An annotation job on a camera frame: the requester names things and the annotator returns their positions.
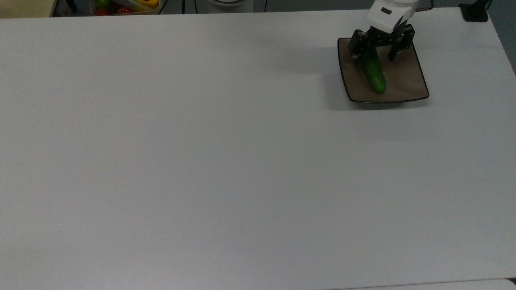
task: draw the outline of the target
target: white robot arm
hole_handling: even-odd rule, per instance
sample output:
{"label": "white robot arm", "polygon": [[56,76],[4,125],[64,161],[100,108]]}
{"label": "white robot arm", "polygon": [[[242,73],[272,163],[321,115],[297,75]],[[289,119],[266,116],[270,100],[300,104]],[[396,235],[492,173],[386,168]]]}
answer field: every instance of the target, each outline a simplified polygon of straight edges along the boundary
{"label": "white robot arm", "polygon": [[411,18],[420,0],[375,0],[365,17],[372,27],[391,34],[394,29]]}

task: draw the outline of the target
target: brown square plate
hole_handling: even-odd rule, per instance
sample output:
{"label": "brown square plate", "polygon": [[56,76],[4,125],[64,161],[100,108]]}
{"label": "brown square plate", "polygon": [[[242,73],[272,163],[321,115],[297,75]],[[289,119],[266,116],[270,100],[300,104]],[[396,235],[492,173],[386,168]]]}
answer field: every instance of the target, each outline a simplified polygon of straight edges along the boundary
{"label": "brown square plate", "polygon": [[385,92],[379,94],[367,82],[362,65],[354,64],[353,57],[348,51],[349,40],[350,38],[339,38],[337,49],[342,80],[351,101],[401,103],[422,100],[430,96],[414,45],[398,53],[393,62],[388,58],[390,46],[377,48],[387,86]]}

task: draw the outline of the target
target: black object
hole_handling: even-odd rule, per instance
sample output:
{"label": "black object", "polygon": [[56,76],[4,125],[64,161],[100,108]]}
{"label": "black object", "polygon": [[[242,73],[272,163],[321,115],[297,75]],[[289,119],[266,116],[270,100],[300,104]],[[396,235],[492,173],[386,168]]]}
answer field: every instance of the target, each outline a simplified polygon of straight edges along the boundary
{"label": "black object", "polygon": [[70,10],[72,10],[73,13],[77,13],[78,8],[74,0],[66,0],[66,3],[68,4],[68,7],[70,7]]}
{"label": "black object", "polygon": [[389,60],[394,61],[396,55],[400,51],[410,48],[414,34],[414,28],[412,28],[412,25],[407,24],[406,20],[403,23],[398,24],[390,34],[372,26],[366,33],[357,29],[354,31],[353,36],[349,41],[348,50],[355,60],[355,64],[358,65],[360,63],[362,52],[366,51],[366,49],[371,46],[379,47],[391,45]]}
{"label": "black object", "polygon": [[487,22],[489,16],[487,15],[486,5],[488,3],[491,5],[491,0],[477,0],[473,4],[459,4],[462,17],[467,22]]}

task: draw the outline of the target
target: tomato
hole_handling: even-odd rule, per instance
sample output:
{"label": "tomato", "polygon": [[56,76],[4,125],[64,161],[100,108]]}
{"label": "tomato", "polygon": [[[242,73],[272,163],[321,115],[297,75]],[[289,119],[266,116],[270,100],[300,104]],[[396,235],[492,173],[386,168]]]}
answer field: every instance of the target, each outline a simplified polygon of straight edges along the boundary
{"label": "tomato", "polygon": [[126,14],[126,13],[133,13],[133,11],[130,8],[123,7],[123,6],[118,8],[117,14]]}
{"label": "tomato", "polygon": [[96,0],[95,7],[96,8],[107,8],[109,6],[109,0]]}
{"label": "tomato", "polygon": [[102,8],[95,10],[95,15],[96,16],[106,16],[106,15],[109,15],[109,13],[107,13],[106,8],[102,7]]}

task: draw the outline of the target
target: green cucumber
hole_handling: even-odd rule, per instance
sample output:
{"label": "green cucumber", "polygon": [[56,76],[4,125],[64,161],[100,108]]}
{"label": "green cucumber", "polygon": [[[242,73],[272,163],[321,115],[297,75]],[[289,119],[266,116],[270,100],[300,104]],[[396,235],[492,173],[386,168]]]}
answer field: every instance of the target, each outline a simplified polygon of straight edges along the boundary
{"label": "green cucumber", "polygon": [[370,47],[362,54],[362,64],[367,80],[375,92],[385,92],[385,77],[383,76],[382,65],[380,64],[376,47]]}

